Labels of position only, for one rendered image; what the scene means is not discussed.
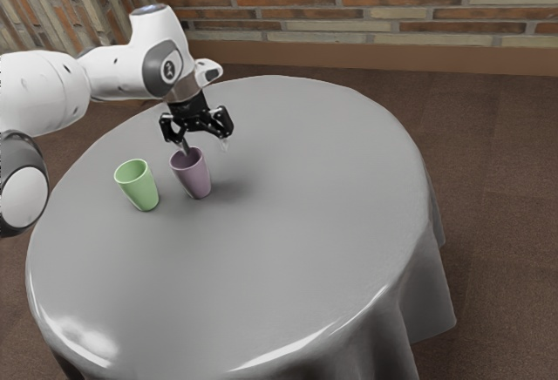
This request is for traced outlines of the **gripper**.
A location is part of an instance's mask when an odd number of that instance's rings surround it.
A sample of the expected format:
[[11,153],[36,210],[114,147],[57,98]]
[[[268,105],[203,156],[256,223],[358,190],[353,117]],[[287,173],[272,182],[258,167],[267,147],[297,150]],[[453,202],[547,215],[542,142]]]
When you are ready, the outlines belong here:
[[189,155],[190,146],[185,139],[187,130],[203,130],[219,140],[223,152],[228,151],[228,139],[233,133],[234,123],[224,105],[209,110],[203,91],[199,91],[191,99],[169,104],[168,107],[171,113],[162,113],[159,118],[166,142],[177,145],[185,155]]

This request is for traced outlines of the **purple cup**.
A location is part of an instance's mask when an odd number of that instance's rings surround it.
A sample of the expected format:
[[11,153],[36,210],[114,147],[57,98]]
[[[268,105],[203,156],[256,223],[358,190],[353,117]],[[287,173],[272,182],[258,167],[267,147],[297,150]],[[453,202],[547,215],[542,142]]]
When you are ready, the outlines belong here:
[[205,157],[200,148],[192,146],[188,153],[177,150],[169,166],[185,192],[193,199],[207,197],[211,192],[211,178]]

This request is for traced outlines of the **green cup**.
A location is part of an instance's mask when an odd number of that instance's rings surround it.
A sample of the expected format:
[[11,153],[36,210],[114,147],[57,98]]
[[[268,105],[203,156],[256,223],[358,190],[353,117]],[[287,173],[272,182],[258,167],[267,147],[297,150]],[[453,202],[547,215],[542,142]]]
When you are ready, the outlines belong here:
[[127,199],[140,211],[148,212],[159,204],[159,192],[152,172],[143,159],[130,159],[115,170],[114,181]]

